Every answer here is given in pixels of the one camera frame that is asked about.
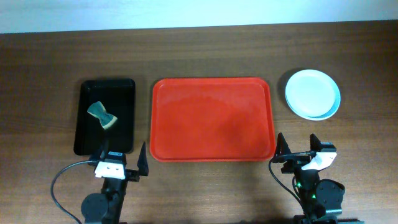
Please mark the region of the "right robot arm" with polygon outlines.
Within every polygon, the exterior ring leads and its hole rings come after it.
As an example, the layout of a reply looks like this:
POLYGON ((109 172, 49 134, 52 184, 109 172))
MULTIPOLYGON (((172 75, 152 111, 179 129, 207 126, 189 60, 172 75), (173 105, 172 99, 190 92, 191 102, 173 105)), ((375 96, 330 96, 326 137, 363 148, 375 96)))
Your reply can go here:
POLYGON ((345 187, 319 176, 320 171, 331 166, 336 156, 333 143, 320 141, 314 134, 310 135, 310 150, 305 152, 292 152, 283 134, 278 134, 274 157, 269 164, 281 163, 281 173, 294 175, 293 189, 286 187, 273 171, 270 173, 282 188, 293 195, 303 211, 293 217, 293 223, 338 223, 345 187))

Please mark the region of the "green yellow sponge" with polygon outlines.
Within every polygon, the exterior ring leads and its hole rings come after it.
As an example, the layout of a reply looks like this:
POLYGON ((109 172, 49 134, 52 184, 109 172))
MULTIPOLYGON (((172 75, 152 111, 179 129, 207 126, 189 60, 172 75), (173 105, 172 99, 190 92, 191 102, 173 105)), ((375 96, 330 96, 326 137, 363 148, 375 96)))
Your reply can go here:
POLYGON ((100 101, 90 105, 87 109, 87 113, 97 118, 104 130, 109 129, 118 120, 115 115, 112 115, 106 111, 106 108, 100 101))

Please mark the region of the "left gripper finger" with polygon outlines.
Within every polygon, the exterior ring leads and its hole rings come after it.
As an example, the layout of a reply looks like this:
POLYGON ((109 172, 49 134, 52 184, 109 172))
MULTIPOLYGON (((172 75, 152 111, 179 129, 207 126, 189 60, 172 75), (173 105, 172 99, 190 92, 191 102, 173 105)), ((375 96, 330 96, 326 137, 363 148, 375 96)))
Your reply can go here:
POLYGON ((106 155, 108 154, 108 151, 109 151, 109 139, 104 138, 103 143, 100 146, 99 158, 104 159, 106 157, 106 155))
POLYGON ((139 154, 139 158, 137 161, 138 172, 140 175, 148 175, 149 174, 149 165, 147 161, 146 155, 146 143, 143 142, 141 151, 139 154))

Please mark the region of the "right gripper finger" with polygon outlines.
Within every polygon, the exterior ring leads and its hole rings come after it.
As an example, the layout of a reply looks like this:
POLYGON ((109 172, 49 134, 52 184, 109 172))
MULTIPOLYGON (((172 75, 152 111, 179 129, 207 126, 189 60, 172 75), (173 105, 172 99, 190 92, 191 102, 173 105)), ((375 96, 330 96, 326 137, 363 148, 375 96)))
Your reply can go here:
POLYGON ((320 152, 323 149, 323 144, 321 141, 316 137, 315 134, 310 135, 310 150, 320 152))
POLYGON ((287 144, 284 135, 282 133, 279 133, 277 135, 277 144, 276 144, 276 149, 274 156, 279 157, 279 156, 284 156, 291 154, 291 150, 289 148, 289 145, 287 144))

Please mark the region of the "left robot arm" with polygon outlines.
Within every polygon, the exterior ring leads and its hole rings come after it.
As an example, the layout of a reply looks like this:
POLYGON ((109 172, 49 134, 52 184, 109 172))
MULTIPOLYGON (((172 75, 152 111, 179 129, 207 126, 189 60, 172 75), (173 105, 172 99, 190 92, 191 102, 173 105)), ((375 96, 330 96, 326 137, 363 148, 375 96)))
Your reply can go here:
POLYGON ((90 158, 95 177, 103 179, 103 186, 99 193, 89 194, 83 200, 84 222, 119 223, 128 183, 139 182, 141 177, 149 175, 146 144, 141 147, 136 170, 126 168, 125 153, 111 151, 108 140, 90 158))

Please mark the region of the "light blue plate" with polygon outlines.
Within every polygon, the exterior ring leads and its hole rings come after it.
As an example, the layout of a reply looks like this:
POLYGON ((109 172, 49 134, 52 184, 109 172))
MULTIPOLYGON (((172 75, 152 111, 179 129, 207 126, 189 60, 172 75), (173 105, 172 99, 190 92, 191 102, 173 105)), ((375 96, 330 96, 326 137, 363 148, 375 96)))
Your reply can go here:
POLYGON ((322 121, 331 118, 341 104, 341 92, 329 75, 312 69, 294 73, 284 90, 289 108, 299 117, 322 121))

